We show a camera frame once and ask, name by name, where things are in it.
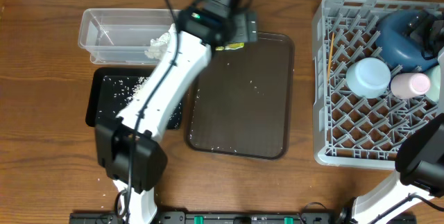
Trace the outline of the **dark blue plate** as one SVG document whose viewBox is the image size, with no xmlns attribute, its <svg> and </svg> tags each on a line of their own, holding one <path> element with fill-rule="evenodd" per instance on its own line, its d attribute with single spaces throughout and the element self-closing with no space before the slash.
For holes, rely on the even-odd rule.
<svg viewBox="0 0 444 224">
<path fill-rule="evenodd" d="M 380 32 L 380 35 L 376 40 L 376 45 L 382 49 L 381 57 L 384 61 L 392 68 L 400 65 L 403 72 L 411 72 L 417 67 L 420 67 L 422 71 L 435 67 L 438 64 L 438 59 L 415 61 L 403 56 L 403 28 L 402 10 L 387 15 L 378 23 L 377 30 Z"/>
</svg>

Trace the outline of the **green yellow snack wrapper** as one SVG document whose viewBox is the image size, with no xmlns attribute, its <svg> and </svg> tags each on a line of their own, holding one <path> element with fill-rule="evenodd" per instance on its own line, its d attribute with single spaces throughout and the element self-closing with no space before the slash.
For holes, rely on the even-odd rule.
<svg viewBox="0 0 444 224">
<path fill-rule="evenodd" d="M 215 48 L 215 50 L 216 51 L 234 51 L 234 50 L 237 50 L 237 49 L 244 48 L 244 45 L 245 44 L 243 42 L 231 43 L 231 44 L 228 44 L 226 46 L 218 46 L 218 47 Z"/>
</svg>

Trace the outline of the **mint green bowl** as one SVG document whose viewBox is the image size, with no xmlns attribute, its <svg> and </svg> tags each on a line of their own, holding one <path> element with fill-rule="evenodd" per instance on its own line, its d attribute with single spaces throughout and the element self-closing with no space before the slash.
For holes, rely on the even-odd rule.
<svg viewBox="0 0 444 224">
<path fill-rule="evenodd" d="M 425 96 L 437 103 L 440 96 L 440 86 L 441 86 L 441 68 L 440 65 L 436 65 L 428 70 L 426 70 L 425 75 L 430 81 L 429 90 L 426 92 Z"/>
</svg>

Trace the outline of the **pink cup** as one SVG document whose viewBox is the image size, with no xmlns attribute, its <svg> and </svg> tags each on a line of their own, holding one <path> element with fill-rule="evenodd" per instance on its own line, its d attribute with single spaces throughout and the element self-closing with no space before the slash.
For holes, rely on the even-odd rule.
<svg viewBox="0 0 444 224">
<path fill-rule="evenodd" d="M 391 92 L 400 99 L 421 96 L 429 91 L 430 79 L 422 73 L 404 73 L 396 75 L 391 81 Z"/>
</svg>

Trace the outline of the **white tissue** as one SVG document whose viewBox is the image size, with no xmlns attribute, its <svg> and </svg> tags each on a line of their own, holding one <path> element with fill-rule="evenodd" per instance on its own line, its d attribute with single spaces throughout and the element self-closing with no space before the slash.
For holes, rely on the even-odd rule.
<svg viewBox="0 0 444 224">
<path fill-rule="evenodd" d="M 161 60 L 167 52 L 170 39 L 170 33 L 164 33 L 157 39 L 151 39 L 150 46 L 144 55 L 149 59 Z"/>
</svg>

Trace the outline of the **light blue bowl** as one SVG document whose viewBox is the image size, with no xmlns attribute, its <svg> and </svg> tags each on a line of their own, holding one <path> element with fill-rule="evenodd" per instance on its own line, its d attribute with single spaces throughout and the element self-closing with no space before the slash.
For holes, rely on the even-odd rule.
<svg viewBox="0 0 444 224">
<path fill-rule="evenodd" d="M 388 66 L 377 58 L 364 58 L 354 63 L 346 72 L 345 81 L 349 90 L 364 98 L 377 98 L 391 81 Z"/>
</svg>

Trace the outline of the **wooden chopstick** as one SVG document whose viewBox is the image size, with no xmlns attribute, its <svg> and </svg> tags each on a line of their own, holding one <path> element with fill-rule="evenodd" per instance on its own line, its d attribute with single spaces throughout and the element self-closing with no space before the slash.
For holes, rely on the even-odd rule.
<svg viewBox="0 0 444 224">
<path fill-rule="evenodd" d="M 331 66 L 332 66 L 332 56 L 333 56 L 333 48 L 334 48 L 334 38 L 335 38 L 335 32 L 332 31 L 332 38 L 330 41 L 330 48 L 329 48 L 329 57 L 328 57 L 328 63 L 327 63 L 327 85 L 330 84 L 330 72 L 331 72 Z"/>
</svg>

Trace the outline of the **pile of white rice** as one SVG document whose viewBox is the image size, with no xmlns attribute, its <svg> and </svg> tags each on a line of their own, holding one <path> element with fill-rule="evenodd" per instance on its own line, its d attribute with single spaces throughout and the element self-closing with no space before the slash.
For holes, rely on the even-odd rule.
<svg viewBox="0 0 444 224">
<path fill-rule="evenodd" d="M 127 103 L 131 103 L 136 95 L 138 95 L 139 91 L 142 89 L 142 87 L 148 82 L 149 77 L 139 77 L 136 80 L 136 83 L 134 86 L 132 86 L 129 90 L 129 95 L 126 98 Z"/>
</svg>

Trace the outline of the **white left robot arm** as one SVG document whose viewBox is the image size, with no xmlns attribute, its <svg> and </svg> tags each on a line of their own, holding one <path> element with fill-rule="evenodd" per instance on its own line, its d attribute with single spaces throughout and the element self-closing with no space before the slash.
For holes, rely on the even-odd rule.
<svg viewBox="0 0 444 224">
<path fill-rule="evenodd" d="M 171 13 L 170 40 L 149 79 L 114 118 L 94 126 L 98 163 L 119 192 L 119 223 L 151 223 L 157 214 L 154 187 L 167 166 L 160 142 L 169 118 L 219 47 L 257 40 L 253 0 L 193 0 Z"/>
</svg>

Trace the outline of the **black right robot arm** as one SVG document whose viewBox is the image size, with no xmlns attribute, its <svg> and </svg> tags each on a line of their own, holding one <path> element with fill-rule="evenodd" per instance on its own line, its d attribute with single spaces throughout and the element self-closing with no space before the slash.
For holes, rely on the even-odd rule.
<svg viewBox="0 0 444 224">
<path fill-rule="evenodd" d="M 387 90 L 406 101 L 424 96 L 432 80 L 424 70 L 443 68 L 443 16 L 426 10 L 399 10 L 385 16 L 377 27 L 382 60 L 365 58 L 345 74 L 352 92 L 376 98 Z M 365 195 L 341 210 L 337 223 L 388 223 L 408 208 L 443 196 L 443 100 L 433 119 L 406 138 L 398 148 L 395 169 Z"/>
</svg>

